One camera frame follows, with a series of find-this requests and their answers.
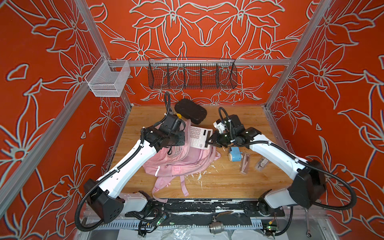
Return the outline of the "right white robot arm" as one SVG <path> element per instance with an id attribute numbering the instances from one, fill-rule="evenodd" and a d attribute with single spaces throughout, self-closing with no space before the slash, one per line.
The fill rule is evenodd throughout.
<path id="1" fill-rule="evenodd" d="M 259 130 L 245 128 L 237 115 L 229 115 L 219 108 L 220 118 L 214 122 L 215 131 L 207 140 L 215 147 L 247 148 L 282 170 L 293 182 L 289 187 L 268 190 L 258 199 L 258 210 L 267 216 L 271 210 L 283 206 L 301 206 L 309 209 L 315 205 L 328 210 L 344 211 L 352 209 L 357 203 L 354 189 L 340 177 L 324 170 L 319 161 L 308 161 L 277 145 Z M 327 191 L 326 177 L 341 183 L 350 193 L 350 201 L 342 206 L 330 206 L 318 202 Z"/>

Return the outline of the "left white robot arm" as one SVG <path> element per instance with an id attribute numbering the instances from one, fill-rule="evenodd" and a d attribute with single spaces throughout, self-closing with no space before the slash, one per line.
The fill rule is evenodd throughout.
<path id="1" fill-rule="evenodd" d="M 119 195 L 142 165 L 160 150 L 165 149 L 166 154 L 170 155 L 173 147 L 186 143 L 184 130 L 180 128 L 185 127 L 186 123 L 171 113 L 169 92 L 165 93 L 164 101 L 167 110 L 165 116 L 152 126 L 141 129 L 139 140 L 117 165 L 96 181 L 90 179 L 85 183 L 85 195 L 80 200 L 74 216 L 79 231 L 90 232 L 115 220 L 123 211 L 126 202 Z M 100 218 L 93 225 L 83 225 L 81 222 L 80 215 L 84 204 L 88 204 Z"/>

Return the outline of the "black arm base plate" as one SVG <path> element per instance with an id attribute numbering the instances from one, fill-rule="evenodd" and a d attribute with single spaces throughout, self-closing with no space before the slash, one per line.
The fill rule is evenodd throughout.
<path id="1" fill-rule="evenodd" d="M 247 217 L 262 218 L 258 212 L 256 199 L 169 199 L 167 203 L 149 201 L 145 208 L 139 212 L 140 216 L 152 208 L 159 208 L 165 213 L 190 215 L 213 214 L 225 211 L 245 214 Z"/>

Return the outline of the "pink student backpack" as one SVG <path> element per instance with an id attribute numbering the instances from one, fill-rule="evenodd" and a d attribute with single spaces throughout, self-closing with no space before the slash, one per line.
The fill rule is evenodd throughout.
<path id="1" fill-rule="evenodd" d="M 163 148 L 143 165 L 147 174 L 157 177 L 152 195 L 155 200 L 161 203 L 166 203 L 168 200 L 156 197 L 156 192 L 168 187 L 173 179 L 179 177 L 182 192 L 187 197 L 189 192 L 186 188 L 185 176 L 205 171 L 221 157 L 216 147 L 210 147 L 207 150 L 191 147 L 191 133 L 192 122 L 187 120 L 185 144 L 173 147 L 173 153 L 170 155 L 168 155 L 168 150 Z"/>

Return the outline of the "blue pencil sharpener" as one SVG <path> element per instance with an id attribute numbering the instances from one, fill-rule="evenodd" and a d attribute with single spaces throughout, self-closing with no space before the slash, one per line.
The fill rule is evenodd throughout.
<path id="1" fill-rule="evenodd" d="M 240 162 L 243 158 L 243 153 L 240 152 L 239 147 L 230 147 L 228 156 L 230 162 Z"/>

